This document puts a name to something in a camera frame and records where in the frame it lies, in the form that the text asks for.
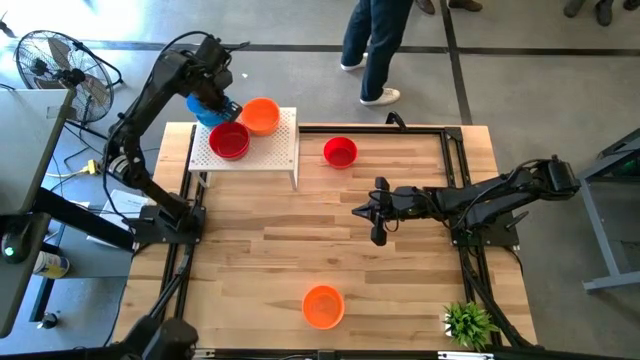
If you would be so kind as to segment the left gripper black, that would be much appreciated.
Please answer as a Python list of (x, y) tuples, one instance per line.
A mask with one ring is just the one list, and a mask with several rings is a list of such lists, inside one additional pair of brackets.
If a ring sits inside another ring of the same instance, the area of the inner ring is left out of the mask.
[(216, 74), (205, 75), (192, 91), (204, 107), (216, 108), (212, 114), (217, 122), (235, 122), (242, 113), (242, 106), (231, 101), (224, 93), (232, 82), (232, 73), (225, 69)]

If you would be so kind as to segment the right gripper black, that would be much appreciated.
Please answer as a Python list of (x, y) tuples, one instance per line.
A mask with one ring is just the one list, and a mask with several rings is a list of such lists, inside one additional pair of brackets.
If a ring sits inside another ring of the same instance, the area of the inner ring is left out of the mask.
[(388, 222), (395, 222), (398, 227), (400, 222), (406, 220), (440, 220), (440, 210), (436, 206), (432, 194), (426, 190), (420, 190), (425, 195), (426, 207), (424, 209), (400, 211), (397, 210), (392, 203), (391, 195), (394, 190), (390, 189), (390, 185), (384, 177), (377, 177), (375, 180), (375, 189), (370, 192), (370, 205), (365, 204), (354, 208), (352, 215), (372, 220), (373, 229), (371, 231), (371, 240), (376, 245), (385, 245), (387, 242)]

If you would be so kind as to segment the red plastic mini bowl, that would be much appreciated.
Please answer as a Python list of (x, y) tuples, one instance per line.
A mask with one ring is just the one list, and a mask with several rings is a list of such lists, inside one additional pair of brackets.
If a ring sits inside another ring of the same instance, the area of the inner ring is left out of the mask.
[(223, 123), (211, 131), (208, 142), (215, 155), (226, 161), (235, 161), (248, 153), (250, 133), (241, 123)]
[(323, 155), (331, 167), (345, 169), (350, 167), (357, 159), (358, 148), (350, 138), (333, 137), (325, 143)]

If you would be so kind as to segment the orange plastic mini bowl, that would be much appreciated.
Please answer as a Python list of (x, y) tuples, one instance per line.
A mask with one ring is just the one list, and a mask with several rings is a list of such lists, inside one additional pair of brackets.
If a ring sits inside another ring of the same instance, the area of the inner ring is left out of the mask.
[(303, 298), (302, 313), (306, 322), (319, 330), (335, 328), (345, 313), (342, 294), (329, 285), (311, 288)]
[(257, 136), (268, 136), (274, 133), (280, 119), (280, 107), (266, 97), (248, 101), (241, 113), (242, 123)]

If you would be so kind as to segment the blue plastic mini bowl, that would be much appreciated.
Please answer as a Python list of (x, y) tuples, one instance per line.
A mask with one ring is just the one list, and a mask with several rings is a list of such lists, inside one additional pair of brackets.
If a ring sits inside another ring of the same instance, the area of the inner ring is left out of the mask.
[(196, 119), (204, 126), (216, 127), (222, 123), (230, 123), (230, 122), (217, 122), (213, 117), (213, 114), (212, 114), (213, 110), (204, 107), (193, 94), (190, 94), (186, 98), (186, 106), (188, 110), (194, 114)]

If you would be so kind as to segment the white paper sheet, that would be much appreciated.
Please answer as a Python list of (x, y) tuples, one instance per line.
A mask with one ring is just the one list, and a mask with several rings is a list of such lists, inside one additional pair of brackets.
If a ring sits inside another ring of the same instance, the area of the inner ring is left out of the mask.
[(88, 210), (95, 215), (115, 224), (119, 228), (128, 231), (129, 227), (124, 221), (124, 217), (137, 218), (142, 207), (148, 204), (148, 199), (143, 196), (121, 190), (113, 190), (111, 202), (107, 201), (102, 208), (90, 206)]

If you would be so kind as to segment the small green artificial plant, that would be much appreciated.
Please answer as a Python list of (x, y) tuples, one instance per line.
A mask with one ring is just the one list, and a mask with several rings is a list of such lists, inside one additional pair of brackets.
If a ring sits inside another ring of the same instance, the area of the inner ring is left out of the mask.
[(445, 308), (445, 333), (459, 346), (482, 351), (491, 343), (491, 336), (500, 329), (491, 315), (475, 302), (451, 303)]

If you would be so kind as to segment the black floor fan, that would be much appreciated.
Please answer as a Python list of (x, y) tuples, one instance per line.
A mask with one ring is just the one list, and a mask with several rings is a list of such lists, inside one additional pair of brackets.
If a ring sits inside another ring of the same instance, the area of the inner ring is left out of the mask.
[(109, 113), (115, 87), (124, 83), (118, 68), (81, 41), (60, 32), (27, 33), (16, 45), (14, 61), (27, 88), (71, 91), (67, 122), (84, 131)]

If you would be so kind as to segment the person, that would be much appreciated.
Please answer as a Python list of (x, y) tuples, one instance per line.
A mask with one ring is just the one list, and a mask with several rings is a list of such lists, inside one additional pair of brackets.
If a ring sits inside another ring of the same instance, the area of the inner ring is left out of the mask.
[[(569, 0), (564, 8), (563, 14), (567, 18), (574, 18), (581, 11), (586, 0)], [(598, 0), (594, 5), (594, 12), (596, 22), (602, 26), (607, 27), (612, 23), (613, 19), (613, 0)]]
[(384, 106), (399, 100), (400, 91), (387, 88), (389, 67), (399, 49), (412, 0), (358, 0), (346, 27), (340, 67), (363, 67), (360, 103)]
[[(434, 15), (436, 13), (432, 0), (413, 0), (414, 4), (425, 14)], [(476, 0), (448, 0), (448, 7), (451, 9), (463, 9), (469, 12), (480, 12), (483, 5)]]

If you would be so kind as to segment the grey desk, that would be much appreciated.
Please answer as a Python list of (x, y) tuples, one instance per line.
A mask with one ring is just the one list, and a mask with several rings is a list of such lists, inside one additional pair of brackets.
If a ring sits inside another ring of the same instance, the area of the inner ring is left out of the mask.
[(0, 91), (0, 231), (12, 218), (30, 223), (29, 256), (10, 264), (0, 248), (0, 338), (19, 312), (53, 219), (131, 252), (134, 237), (41, 186), (73, 100), (69, 90)]

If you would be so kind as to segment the grey metal cart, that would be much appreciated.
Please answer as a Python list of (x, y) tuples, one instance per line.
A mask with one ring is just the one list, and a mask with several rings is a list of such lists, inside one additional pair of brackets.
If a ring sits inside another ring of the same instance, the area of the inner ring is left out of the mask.
[(640, 285), (640, 128), (602, 150), (578, 180), (608, 272), (584, 290)]

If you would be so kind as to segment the white yellow spray can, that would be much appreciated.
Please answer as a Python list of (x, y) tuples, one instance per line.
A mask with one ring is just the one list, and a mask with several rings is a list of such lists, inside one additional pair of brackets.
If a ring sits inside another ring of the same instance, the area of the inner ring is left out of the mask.
[(64, 256), (40, 251), (33, 269), (34, 275), (49, 279), (64, 277), (70, 269), (70, 262)]

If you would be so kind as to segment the black aluminium rail frame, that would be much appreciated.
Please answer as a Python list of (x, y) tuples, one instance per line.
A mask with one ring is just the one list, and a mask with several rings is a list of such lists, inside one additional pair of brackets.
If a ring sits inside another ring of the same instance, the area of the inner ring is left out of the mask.
[[(462, 144), (468, 166), (441, 141)], [(432, 220), (393, 226), (387, 245), (370, 240), (352, 215), (378, 176), (395, 186), (446, 186), (495, 176), (484, 126), (433, 126), (407, 133), (387, 125), (308, 125), (300, 137), (299, 181), (285, 173), (222, 172), (191, 187), (206, 207), (186, 295), (173, 300), (198, 332), (201, 356), (232, 350), (304, 354), (316, 350), (448, 350), (444, 309), (465, 297), (459, 256)], [(355, 142), (358, 156), (336, 169), (323, 148), (333, 137)], [(333, 329), (304, 319), (302, 301), (318, 285), (336, 288), (345, 313)]]

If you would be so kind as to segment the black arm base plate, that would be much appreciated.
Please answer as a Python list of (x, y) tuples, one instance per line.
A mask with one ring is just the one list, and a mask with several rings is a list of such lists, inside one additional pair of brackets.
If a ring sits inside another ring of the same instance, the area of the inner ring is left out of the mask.
[(138, 218), (131, 219), (135, 241), (140, 244), (193, 245), (200, 241), (206, 219), (206, 208), (187, 207), (177, 218), (157, 205), (143, 206)]
[(462, 222), (459, 222), (462, 213), (447, 215), (452, 244), (458, 247), (518, 245), (512, 211), (513, 207), (486, 202), (474, 205)]

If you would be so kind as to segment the silver metal bracket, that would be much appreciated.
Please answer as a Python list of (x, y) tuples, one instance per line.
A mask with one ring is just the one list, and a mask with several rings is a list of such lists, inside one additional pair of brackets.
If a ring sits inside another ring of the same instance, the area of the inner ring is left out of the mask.
[(491, 353), (463, 352), (463, 351), (438, 351), (438, 360), (494, 360)]

